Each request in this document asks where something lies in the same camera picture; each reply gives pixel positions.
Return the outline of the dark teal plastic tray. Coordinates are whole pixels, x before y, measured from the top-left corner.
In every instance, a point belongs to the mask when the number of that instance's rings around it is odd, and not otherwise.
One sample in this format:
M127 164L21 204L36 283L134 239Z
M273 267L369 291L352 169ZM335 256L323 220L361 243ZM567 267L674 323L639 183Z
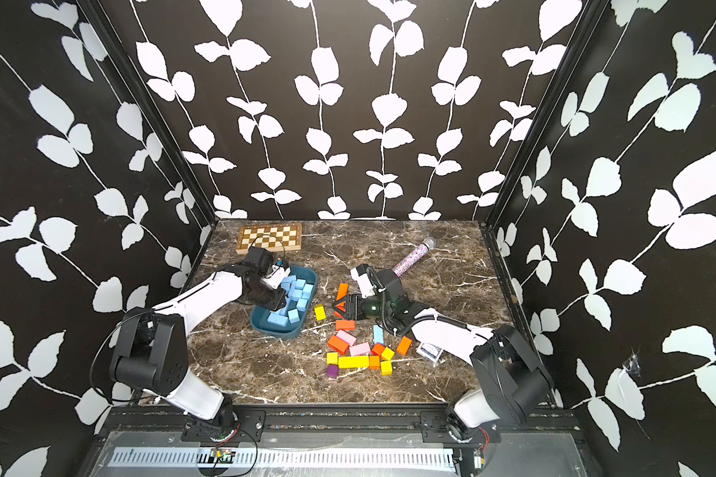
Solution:
M306 315L312 310L317 284L314 270L293 266L290 276L282 284L282 306L274 311L254 307L250 324L256 331L272 337L286 340L298 337L306 322Z

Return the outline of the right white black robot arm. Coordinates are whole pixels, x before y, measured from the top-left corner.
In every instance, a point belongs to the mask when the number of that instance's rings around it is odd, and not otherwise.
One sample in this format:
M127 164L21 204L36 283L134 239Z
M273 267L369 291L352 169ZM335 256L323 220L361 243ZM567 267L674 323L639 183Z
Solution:
M394 270L360 264L350 270L359 291L348 296L349 317L371 318L392 336L449 353L475 370L479 387L447 409L450 432L489 423L525 425L554 387L531 345L514 327L475 326L409 298Z

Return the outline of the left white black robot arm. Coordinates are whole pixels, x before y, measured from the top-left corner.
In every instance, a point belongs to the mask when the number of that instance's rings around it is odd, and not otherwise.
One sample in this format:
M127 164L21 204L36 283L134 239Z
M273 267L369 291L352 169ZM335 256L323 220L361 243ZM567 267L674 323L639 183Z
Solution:
M113 350L109 377L131 389L166 399L201 421L216 421L228 405L224 395L189 369L188 333L231 302L276 311L286 304L282 283L290 263L253 246L177 297L127 314Z

